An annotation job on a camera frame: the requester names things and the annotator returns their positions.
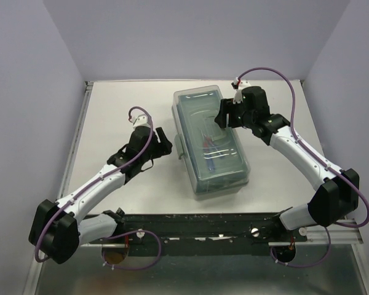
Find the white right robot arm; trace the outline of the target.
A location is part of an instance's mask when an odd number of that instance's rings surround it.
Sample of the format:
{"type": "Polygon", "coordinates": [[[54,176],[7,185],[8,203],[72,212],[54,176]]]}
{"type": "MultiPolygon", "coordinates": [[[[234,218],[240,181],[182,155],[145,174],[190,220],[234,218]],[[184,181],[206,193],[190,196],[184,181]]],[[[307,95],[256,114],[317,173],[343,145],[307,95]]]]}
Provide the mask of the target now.
{"type": "Polygon", "coordinates": [[[234,98],[220,101],[216,124],[220,128],[250,129],[254,136],[285,156],[315,190],[308,203],[279,213],[270,227],[276,240],[286,240],[300,227],[328,227],[357,209],[359,175],[355,170],[343,170],[307,146],[283,115],[270,112],[266,92],[261,87],[240,89],[236,97],[241,101],[234,98]]]}

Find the green plastic tool box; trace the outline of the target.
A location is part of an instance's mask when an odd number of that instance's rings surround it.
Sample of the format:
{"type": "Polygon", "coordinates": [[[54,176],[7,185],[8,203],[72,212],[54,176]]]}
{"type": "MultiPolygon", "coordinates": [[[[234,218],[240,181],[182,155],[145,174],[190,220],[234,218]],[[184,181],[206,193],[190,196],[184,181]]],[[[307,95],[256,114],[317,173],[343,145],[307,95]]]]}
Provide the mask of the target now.
{"type": "Polygon", "coordinates": [[[251,171],[236,131],[215,123],[222,98],[217,85],[173,94],[175,146],[199,200],[239,192],[251,171]]]}

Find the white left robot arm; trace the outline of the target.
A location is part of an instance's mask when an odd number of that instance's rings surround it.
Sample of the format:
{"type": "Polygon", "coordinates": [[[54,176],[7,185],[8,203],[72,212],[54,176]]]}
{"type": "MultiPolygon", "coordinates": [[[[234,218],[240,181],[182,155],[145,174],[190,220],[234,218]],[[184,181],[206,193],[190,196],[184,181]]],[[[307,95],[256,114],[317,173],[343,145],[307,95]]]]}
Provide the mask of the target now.
{"type": "Polygon", "coordinates": [[[46,259],[62,264],[85,243],[99,238],[119,242],[124,228],[117,213],[105,211],[92,219],[85,217],[110,193],[143,172],[146,162],[169,155],[171,151],[172,143],[162,128],[136,127],[129,142],[113,154],[93,178],[56,202],[41,202],[28,237],[34,245],[35,261],[42,263],[39,254],[44,253],[46,259]]]}

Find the blue handled screwdriver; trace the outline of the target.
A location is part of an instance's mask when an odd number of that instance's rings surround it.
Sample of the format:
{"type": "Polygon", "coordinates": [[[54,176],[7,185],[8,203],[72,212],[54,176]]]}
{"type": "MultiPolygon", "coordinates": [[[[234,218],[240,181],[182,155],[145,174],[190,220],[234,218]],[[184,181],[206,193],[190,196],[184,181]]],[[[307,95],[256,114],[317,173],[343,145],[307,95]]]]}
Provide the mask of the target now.
{"type": "Polygon", "coordinates": [[[215,172],[216,171],[216,166],[215,163],[213,161],[213,158],[216,155],[219,155],[219,150],[216,147],[216,145],[214,144],[214,142],[212,141],[211,137],[209,137],[208,135],[206,135],[202,130],[200,130],[202,138],[203,138],[203,145],[204,145],[204,159],[206,161],[207,164],[207,168],[209,170],[209,172],[215,172]]]}

